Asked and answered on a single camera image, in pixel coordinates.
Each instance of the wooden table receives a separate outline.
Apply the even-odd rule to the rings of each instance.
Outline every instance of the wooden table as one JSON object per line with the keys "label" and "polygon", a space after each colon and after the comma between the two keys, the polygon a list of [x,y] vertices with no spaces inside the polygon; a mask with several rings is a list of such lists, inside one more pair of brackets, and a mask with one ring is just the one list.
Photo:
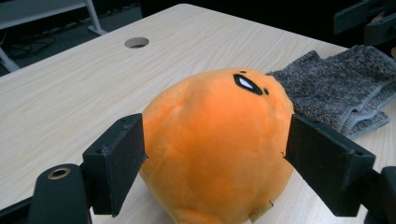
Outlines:
{"label": "wooden table", "polygon": [[[133,37],[149,43],[125,47]],[[140,113],[184,77],[224,67],[282,69],[315,50],[344,48],[191,5],[177,5],[0,78],[0,208],[33,195],[35,179],[82,152],[117,119]],[[396,102],[390,124],[356,139],[376,156],[375,169],[396,161]],[[257,223],[362,223],[335,217],[297,172],[275,207]],[[116,218],[93,223],[172,223],[138,177]]]}

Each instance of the gray knitted cloth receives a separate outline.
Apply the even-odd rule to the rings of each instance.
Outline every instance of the gray knitted cloth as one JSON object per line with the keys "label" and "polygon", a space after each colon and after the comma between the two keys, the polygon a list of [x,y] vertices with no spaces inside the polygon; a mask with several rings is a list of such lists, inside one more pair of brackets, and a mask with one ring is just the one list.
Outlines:
{"label": "gray knitted cloth", "polygon": [[374,47],[354,46],[327,59],[312,50],[267,74],[283,85],[296,113],[346,137],[389,122],[381,108],[396,97],[396,61]]}

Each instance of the black eye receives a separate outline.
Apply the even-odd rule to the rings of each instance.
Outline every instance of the black eye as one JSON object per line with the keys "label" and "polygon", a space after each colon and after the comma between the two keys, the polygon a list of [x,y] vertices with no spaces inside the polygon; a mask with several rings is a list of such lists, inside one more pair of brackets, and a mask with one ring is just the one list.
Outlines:
{"label": "black eye", "polygon": [[247,77],[235,74],[233,75],[233,80],[235,81],[236,85],[241,87],[242,89],[251,91],[258,95],[262,95],[262,90],[260,90],[260,88]]}

